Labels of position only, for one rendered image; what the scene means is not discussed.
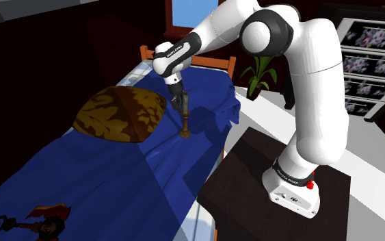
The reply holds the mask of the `floral chest of drawers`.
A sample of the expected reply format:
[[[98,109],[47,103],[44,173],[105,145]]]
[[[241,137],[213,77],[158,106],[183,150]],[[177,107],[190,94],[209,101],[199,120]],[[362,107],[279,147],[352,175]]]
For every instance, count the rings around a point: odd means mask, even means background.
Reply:
[[[385,8],[322,3],[341,43],[348,114],[375,121],[385,111]]]

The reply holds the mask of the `brown yellow patterned pillow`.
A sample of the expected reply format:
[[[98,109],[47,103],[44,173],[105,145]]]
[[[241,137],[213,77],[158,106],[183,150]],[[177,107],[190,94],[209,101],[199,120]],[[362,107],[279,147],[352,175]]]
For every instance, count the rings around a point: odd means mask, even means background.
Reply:
[[[91,97],[72,127],[89,136],[115,142],[143,142],[166,109],[159,93],[133,86],[108,87]]]

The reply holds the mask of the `bed with blue blanket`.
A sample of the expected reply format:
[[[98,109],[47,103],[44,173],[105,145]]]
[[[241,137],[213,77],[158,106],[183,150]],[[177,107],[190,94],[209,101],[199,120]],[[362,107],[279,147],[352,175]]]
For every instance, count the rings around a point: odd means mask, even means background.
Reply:
[[[224,71],[191,66],[182,77],[188,138],[171,107],[141,143],[71,131],[0,186],[0,216],[32,223],[35,207],[64,203],[70,214],[59,241],[173,241],[240,109]]]

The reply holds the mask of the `red black toy figure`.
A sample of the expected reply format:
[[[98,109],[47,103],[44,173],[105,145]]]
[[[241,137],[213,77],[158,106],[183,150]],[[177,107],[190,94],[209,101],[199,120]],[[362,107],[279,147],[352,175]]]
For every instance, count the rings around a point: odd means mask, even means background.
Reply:
[[[36,241],[59,241],[59,235],[65,229],[65,222],[70,215],[71,207],[65,203],[53,206],[36,206],[27,218],[43,217],[44,220],[34,223],[18,223],[15,218],[0,216],[0,231],[9,231],[13,228],[28,229],[38,234]]]

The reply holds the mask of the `dark robot stand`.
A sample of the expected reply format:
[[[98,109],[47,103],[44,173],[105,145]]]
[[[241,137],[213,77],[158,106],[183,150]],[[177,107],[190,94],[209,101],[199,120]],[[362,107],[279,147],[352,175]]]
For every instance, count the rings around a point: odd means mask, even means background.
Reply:
[[[316,169],[321,205],[308,219],[270,201],[261,176],[285,145],[248,127],[198,193],[217,241],[346,241],[350,176]]]

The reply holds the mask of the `green potted plant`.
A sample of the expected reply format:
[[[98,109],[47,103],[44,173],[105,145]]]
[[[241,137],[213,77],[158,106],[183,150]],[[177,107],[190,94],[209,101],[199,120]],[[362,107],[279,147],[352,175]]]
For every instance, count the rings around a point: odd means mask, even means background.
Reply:
[[[262,90],[269,90],[268,83],[263,80],[266,74],[271,76],[271,79],[277,84],[278,76],[276,71],[273,68],[267,68],[269,63],[272,61],[273,57],[254,57],[255,67],[247,67],[240,77],[243,77],[246,73],[252,72],[251,78],[248,80],[248,87],[246,92],[246,98],[254,101],[257,96],[261,93]]]

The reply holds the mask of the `brass candlestick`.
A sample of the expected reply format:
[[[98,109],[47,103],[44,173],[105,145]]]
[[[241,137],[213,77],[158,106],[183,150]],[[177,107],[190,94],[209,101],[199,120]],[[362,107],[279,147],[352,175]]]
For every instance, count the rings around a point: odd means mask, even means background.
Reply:
[[[191,134],[187,126],[187,119],[189,117],[189,108],[188,108],[189,96],[185,90],[182,93],[182,98],[183,98],[183,102],[182,102],[183,128],[181,129],[179,135],[182,138],[188,138],[190,137],[190,134]]]

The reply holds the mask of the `red framed window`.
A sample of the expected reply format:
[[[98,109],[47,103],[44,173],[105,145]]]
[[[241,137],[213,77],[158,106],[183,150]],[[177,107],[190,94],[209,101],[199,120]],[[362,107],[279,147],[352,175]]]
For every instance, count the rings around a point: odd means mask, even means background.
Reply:
[[[185,37],[225,0],[164,0],[165,33],[169,39]]]

